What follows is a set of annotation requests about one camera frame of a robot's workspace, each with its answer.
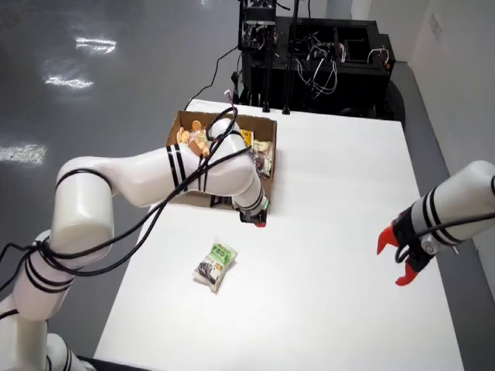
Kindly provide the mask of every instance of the open cardboard box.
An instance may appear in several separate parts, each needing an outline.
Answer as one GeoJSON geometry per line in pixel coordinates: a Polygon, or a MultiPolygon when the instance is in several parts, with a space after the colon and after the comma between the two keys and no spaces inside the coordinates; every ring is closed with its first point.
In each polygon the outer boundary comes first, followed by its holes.
{"type": "MultiPolygon", "coordinates": [[[[179,111],[173,122],[172,129],[170,129],[166,145],[174,145],[177,142],[177,132],[181,127],[190,131],[193,126],[193,121],[198,120],[204,128],[207,128],[217,115],[218,114],[207,114],[204,112],[179,111]]],[[[265,194],[268,199],[271,200],[272,184],[275,178],[275,157],[277,153],[277,121],[270,120],[266,117],[239,114],[236,122],[241,129],[253,131],[254,139],[258,141],[270,141],[273,144],[273,162],[271,164],[270,179],[261,178],[261,183],[265,188],[265,194]]],[[[205,195],[200,192],[189,192],[184,196],[176,197],[176,201],[179,203],[193,204],[195,206],[210,207],[210,195],[205,195]]]]}

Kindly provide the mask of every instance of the white wall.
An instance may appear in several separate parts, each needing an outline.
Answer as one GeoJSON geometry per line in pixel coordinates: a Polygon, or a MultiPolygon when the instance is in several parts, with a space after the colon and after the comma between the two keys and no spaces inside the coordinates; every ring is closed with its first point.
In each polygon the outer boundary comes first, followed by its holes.
{"type": "MultiPolygon", "coordinates": [[[[326,16],[326,1],[327,0],[311,0],[311,18],[325,18],[326,16]]],[[[287,6],[291,9],[290,12],[277,7],[277,15],[281,17],[292,17],[294,11],[294,0],[278,0],[279,4],[287,6]]],[[[299,2],[299,18],[308,18],[308,0],[299,2]]]]}
{"type": "Polygon", "coordinates": [[[353,0],[350,14],[353,19],[368,19],[370,14],[371,0],[353,0]]]}
{"type": "MultiPolygon", "coordinates": [[[[477,159],[495,164],[494,0],[432,0],[411,59],[451,174],[477,159]],[[431,13],[443,25],[439,41],[431,13]]],[[[495,294],[495,229],[474,238],[495,294]]]]}
{"type": "Polygon", "coordinates": [[[353,0],[353,19],[376,20],[390,36],[395,59],[408,62],[415,50],[429,0],[353,0]]]}

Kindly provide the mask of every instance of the green snack package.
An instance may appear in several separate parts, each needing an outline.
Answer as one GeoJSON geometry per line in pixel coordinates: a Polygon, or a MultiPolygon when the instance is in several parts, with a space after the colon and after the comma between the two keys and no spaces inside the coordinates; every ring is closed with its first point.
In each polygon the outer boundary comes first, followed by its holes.
{"type": "Polygon", "coordinates": [[[208,284],[211,291],[217,292],[225,272],[235,260],[237,251],[215,240],[211,251],[193,272],[194,278],[208,284]]]}

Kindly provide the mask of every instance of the food package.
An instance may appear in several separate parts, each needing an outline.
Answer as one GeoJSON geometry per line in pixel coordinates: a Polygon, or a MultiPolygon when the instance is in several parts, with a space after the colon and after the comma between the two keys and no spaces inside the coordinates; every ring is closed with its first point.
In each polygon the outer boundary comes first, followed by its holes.
{"type": "Polygon", "coordinates": [[[193,121],[192,128],[192,131],[180,128],[176,136],[177,143],[187,144],[191,151],[198,157],[201,155],[208,157],[210,155],[210,148],[208,146],[207,132],[198,120],[193,121]]]}
{"type": "Polygon", "coordinates": [[[273,162],[273,145],[270,141],[253,141],[254,164],[259,175],[270,178],[273,162]]]}
{"type": "Polygon", "coordinates": [[[246,143],[246,147],[252,147],[253,146],[254,133],[250,130],[241,129],[241,135],[242,135],[242,138],[244,139],[244,143],[246,143]]]}
{"type": "Polygon", "coordinates": [[[212,292],[217,292],[225,272],[235,260],[237,251],[215,240],[211,251],[193,272],[199,282],[208,284],[212,292]]]}

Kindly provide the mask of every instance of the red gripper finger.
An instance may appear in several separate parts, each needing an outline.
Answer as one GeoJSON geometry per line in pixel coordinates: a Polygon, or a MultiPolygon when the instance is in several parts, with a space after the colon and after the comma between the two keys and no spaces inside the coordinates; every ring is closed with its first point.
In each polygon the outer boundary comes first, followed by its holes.
{"type": "Polygon", "coordinates": [[[398,286],[405,286],[406,284],[410,284],[418,275],[418,273],[414,272],[414,270],[411,268],[411,266],[406,263],[405,264],[405,276],[399,277],[396,281],[395,284],[398,286]]]}
{"type": "Polygon", "coordinates": [[[399,247],[399,242],[397,242],[397,239],[395,238],[392,226],[385,228],[384,231],[380,233],[380,236],[378,237],[377,254],[381,253],[388,244],[399,247]]]}

